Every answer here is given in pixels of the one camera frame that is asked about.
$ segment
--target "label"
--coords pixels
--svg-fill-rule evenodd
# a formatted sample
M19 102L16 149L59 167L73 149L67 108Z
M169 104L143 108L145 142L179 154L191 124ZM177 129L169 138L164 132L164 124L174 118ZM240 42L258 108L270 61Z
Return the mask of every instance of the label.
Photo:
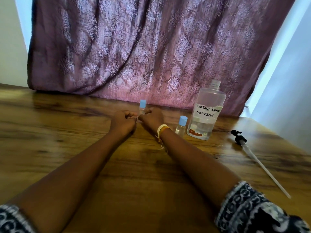
M200 123L215 123L222 106L206 107L195 103L193 108L193 121Z

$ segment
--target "bottle neck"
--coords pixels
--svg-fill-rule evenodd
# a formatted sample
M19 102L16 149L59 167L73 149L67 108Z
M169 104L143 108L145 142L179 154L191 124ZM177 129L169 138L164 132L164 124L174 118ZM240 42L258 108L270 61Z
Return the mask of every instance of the bottle neck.
M209 86L209 89L215 90L215 91L219 91L219 86Z
M220 86L220 81L213 79L212 83L209 86L209 89L219 91L219 86Z

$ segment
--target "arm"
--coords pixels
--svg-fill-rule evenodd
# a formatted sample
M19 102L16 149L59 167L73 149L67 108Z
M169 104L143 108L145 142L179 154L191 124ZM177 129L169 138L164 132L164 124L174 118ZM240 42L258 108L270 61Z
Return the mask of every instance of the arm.
M146 115L140 115L138 119L153 133L157 133L158 127L164 124L158 108L146 110ZM215 220L220 232L310 233L308 224L300 217L287 215L262 193L240 181L235 173L171 129L163 130L160 138L172 158L218 209L226 200Z
M60 232L78 207L111 152L135 129L137 113L120 111L106 136L8 203L17 205L40 232Z
M140 115L138 119L155 134L158 127L164 124L163 115L158 108L147 110L146 115ZM219 209L226 194L240 181L240 178L171 129L165 129L160 138L170 156L181 165L205 196Z

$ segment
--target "clear plastic bottle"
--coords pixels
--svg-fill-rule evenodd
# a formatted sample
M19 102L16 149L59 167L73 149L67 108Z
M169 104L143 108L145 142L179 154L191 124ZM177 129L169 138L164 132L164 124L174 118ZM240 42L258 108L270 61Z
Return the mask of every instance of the clear plastic bottle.
M145 114L146 104L147 104L146 100L140 100L140 103L139 103L139 114L138 115Z
M209 139L227 96L219 86L220 81L212 80L208 88L200 89L187 130L189 136Z
M187 120L188 118L186 116L181 115L179 119L179 123L175 130L175 133L180 137L183 137L185 134Z

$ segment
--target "purple curtain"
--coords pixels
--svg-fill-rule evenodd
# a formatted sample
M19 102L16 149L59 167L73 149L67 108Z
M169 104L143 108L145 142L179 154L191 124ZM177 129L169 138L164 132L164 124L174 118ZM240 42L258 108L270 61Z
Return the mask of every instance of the purple curtain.
M31 89L239 115L294 0L34 0Z

